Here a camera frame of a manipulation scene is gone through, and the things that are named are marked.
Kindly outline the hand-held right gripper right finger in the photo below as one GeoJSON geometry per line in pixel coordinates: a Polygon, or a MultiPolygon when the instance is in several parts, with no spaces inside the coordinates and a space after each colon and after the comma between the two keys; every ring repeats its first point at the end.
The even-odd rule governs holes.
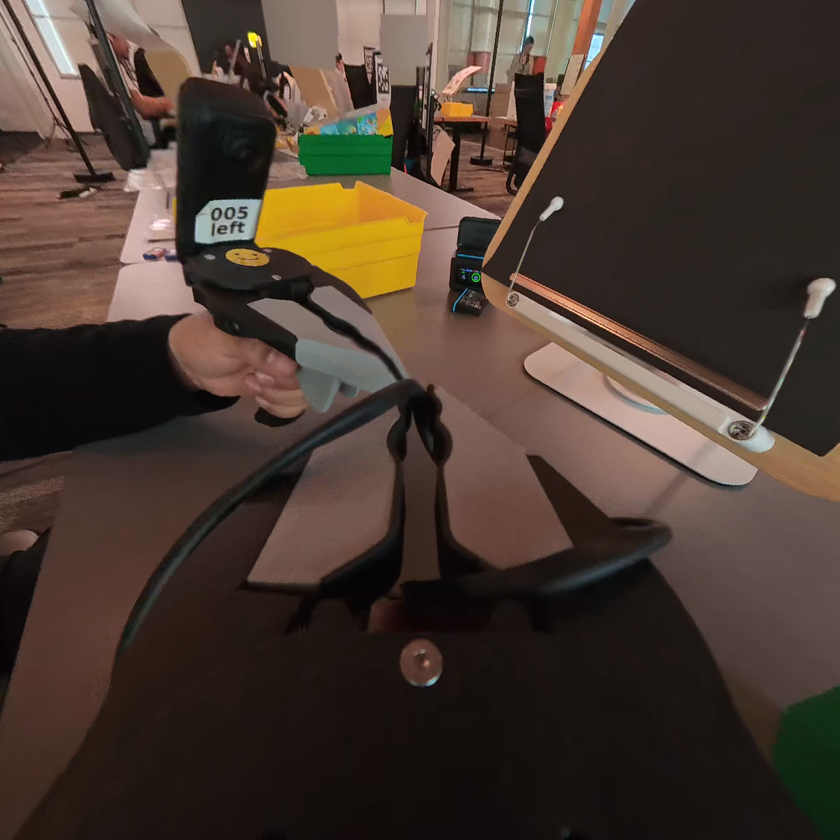
{"type": "Polygon", "coordinates": [[[570,550],[572,539],[526,451],[431,386],[439,422],[435,526],[442,578],[505,571],[570,550]]]}

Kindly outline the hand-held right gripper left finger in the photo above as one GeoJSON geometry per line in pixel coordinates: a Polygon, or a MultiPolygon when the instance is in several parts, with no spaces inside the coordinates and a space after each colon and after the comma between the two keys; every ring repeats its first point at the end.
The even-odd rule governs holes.
{"type": "Polygon", "coordinates": [[[254,587],[315,589],[388,533],[396,461],[393,408],[310,456],[248,574],[254,587]]]}

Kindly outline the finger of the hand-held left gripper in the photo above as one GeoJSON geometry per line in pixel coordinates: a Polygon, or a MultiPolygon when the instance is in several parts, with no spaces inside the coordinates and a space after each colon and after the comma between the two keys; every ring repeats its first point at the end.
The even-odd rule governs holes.
{"type": "Polygon", "coordinates": [[[410,379],[380,323],[353,288],[346,284],[315,285],[308,294],[308,308],[332,331],[380,358],[396,380],[410,379]]]}
{"type": "Polygon", "coordinates": [[[254,336],[297,363],[297,381],[310,407],[326,412],[337,394],[374,393],[396,381],[396,364],[373,339],[352,334],[354,326],[298,302],[261,299],[251,303],[254,336]]]}

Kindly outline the yellow plastic bin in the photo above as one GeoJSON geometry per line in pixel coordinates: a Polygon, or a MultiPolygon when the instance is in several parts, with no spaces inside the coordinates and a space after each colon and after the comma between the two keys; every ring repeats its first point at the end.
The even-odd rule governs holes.
{"type": "Polygon", "coordinates": [[[415,286],[426,215],[363,182],[327,183],[216,199],[186,227],[175,224],[199,246],[254,241],[290,251],[370,299],[415,286]]]}

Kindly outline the green plastic bin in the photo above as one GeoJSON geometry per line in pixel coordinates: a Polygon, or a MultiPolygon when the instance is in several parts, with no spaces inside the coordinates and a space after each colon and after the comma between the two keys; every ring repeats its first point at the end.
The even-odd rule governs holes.
{"type": "Polygon", "coordinates": [[[839,687],[788,706],[773,765],[822,838],[839,838],[839,687]]]}

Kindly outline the person's left forearm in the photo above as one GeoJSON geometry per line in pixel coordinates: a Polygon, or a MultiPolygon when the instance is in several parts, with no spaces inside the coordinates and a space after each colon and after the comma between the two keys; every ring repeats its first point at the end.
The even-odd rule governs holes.
{"type": "Polygon", "coordinates": [[[31,459],[224,410],[176,372],[179,316],[1,330],[1,460],[31,459]]]}

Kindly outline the person's left hand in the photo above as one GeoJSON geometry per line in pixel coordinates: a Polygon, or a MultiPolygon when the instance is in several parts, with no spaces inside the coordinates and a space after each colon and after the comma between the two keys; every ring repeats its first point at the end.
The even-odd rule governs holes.
{"type": "Polygon", "coordinates": [[[250,398],[280,419],[297,418],[308,409],[297,362],[257,339],[221,331],[206,312],[172,326],[168,348],[175,369],[194,390],[250,398]]]}

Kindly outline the black office chair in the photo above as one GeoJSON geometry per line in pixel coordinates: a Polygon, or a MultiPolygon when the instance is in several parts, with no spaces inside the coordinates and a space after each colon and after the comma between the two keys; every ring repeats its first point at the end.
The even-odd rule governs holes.
{"type": "Polygon", "coordinates": [[[516,108],[516,150],[507,177],[507,192],[515,196],[536,161],[546,138],[544,75],[517,74],[513,82],[516,108]]]}
{"type": "Polygon", "coordinates": [[[85,64],[79,64],[78,69],[91,125],[104,138],[113,159],[126,172],[145,168],[150,149],[144,136],[137,138],[134,135],[122,106],[98,75],[85,64]]]}

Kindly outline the green bin with colourful packets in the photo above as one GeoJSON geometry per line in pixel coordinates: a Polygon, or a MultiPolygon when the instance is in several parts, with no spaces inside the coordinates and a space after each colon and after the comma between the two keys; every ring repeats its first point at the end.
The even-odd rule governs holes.
{"type": "Polygon", "coordinates": [[[298,158],[308,176],[384,175],[392,168],[389,108],[367,108],[298,135],[298,158]]]}

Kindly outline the black pole stand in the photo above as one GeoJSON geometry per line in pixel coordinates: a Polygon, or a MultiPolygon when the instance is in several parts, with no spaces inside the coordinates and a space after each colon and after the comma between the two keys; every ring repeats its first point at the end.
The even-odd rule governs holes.
{"type": "Polygon", "coordinates": [[[14,31],[17,32],[17,41],[15,44],[23,47],[24,52],[28,57],[26,59],[28,62],[27,67],[34,70],[37,74],[37,78],[40,79],[40,86],[46,91],[45,95],[48,102],[47,109],[54,117],[58,115],[55,119],[56,125],[59,125],[67,133],[70,141],[76,148],[76,151],[85,165],[86,171],[74,174],[75,180],[80,184],[88,186],[99,186],[114,182],[113,173],[110,171],[97,171],[93,166],[84,143],[81,141],[81,138],[67,115],[67,111],[64,109],[56,90],[51,84],[49,75],[40,61],[39,55],[28,37],[26,28],[15,12],[12,3],[10,1],[2,1],[2,6],[9,16],[11,24],[14,27],[14,31]]]}

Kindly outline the black device with screen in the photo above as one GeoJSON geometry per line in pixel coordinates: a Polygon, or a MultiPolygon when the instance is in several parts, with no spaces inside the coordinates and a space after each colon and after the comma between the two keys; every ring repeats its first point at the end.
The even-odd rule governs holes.
{"type": "Polygon", "coordinates": [[[480,288],[487,249],[501,221],[488,217],[463,217],[458,225],[455,252],[450,260],[449,289],[461,292],[480,288]]]}

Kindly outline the person's dark clothed body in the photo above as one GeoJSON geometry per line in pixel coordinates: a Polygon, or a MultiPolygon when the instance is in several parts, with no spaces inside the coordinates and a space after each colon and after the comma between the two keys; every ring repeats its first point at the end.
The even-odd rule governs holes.
{"type": "Polygon", "coordinates": [[[1,706],[16,664],[28,612],[49,540],[49,529],[6,532],[1,537],[1,706]]]}

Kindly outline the black board book stand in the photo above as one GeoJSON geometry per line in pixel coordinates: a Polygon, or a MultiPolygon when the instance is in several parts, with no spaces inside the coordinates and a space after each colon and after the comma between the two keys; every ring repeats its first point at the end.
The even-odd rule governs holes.
{"type": "Polygon", "coordinates": [[[635,2],[494,237],[490,302],[838,501],[838,2],[635,2]]]}

